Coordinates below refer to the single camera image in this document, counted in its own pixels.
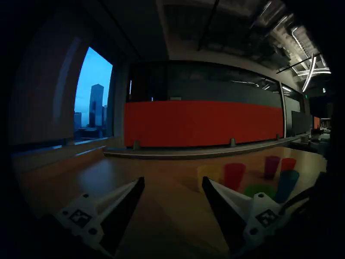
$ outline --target orange panel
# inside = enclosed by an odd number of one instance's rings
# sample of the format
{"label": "orange panel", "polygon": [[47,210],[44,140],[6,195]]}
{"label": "orange panel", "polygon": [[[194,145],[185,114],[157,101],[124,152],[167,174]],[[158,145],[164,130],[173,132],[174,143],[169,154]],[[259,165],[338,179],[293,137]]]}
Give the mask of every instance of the orange panel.
{"label": "orange panel", "polygon": [[153,101],[125,105],[125,145],[187,147],[283,136],[282,109],[221,101]]}
{"label": "orange panel", "polygon": [[320,118],[314,117],[314,129],[320,128]]}

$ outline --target skyscraper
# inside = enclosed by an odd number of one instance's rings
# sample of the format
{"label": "skyscraper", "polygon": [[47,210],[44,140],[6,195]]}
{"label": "skyscraper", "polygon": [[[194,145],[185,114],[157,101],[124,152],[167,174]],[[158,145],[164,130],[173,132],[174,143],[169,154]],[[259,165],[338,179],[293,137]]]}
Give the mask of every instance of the skyscraper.
{"label": "skyscraper", "polygon": [[90,107],[89,107],[89,126],[102,126],[102,101],[104,87],[100,84],[91,87]]}
{"label": "skyscraper", "polygon": [[107,123],[107,108],[108,108],[108,105],[105,105],[104,106],[104,111],[103,111],[103,123],[104,125],[106,125]]}
{"label": "skyscraper", "polygon": [[82,127],[82,113],[74,112],[74,129],[80,129]]}

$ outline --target glass wall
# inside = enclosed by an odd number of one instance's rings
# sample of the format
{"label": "glass wall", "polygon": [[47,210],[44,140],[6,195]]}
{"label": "glass wall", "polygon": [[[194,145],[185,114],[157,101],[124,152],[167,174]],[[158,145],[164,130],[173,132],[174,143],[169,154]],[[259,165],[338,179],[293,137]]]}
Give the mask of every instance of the glass wall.
{"label": "glass wall", "polygon": [[127,101],[233,101],[282,108],[279,84],[244,69],[189,61],[131,67]]}
{"label": "glass wall", "polygon": [[106,136],[113,66],[89,47],[80,71],[74,106],[75,142]]}
{"label": "glass wall", "polygon": [[286,110],[286,137],[294,135],[292,130],[292,111],[304,113],[303,95],[282,84]]}

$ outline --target window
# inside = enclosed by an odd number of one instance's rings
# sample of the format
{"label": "window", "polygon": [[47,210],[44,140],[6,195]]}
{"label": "window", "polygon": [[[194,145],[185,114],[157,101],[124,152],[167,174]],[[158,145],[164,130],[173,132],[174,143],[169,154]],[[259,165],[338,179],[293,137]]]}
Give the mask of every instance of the window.
{"label": "window", "polygon": [[303,95],[288,87],[287,85],[282,84],[282,88],[286,110],[286,136],[291,137],[294,135],[291,112],[304,112]]}
{"label": "window", "polygon": [[74,140],[107,136],[107,107],[112,64],[89,48],[80,71],[74,105]]}

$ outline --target blue sky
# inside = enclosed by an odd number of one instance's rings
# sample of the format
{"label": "blue sky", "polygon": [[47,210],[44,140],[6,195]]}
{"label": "blue sky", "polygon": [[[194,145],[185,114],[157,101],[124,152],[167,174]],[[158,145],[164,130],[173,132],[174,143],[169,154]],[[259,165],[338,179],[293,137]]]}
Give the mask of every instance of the blue sky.
{"label": "blue sky", "polygon": [[82,113],[82,126],[89,123],[91,86],[95,84],[104,86],[102,105],[107,105],[112,67],[112,64],[96,51],[92,48],[88,49],[80,71],[74,104],[74,111]]}

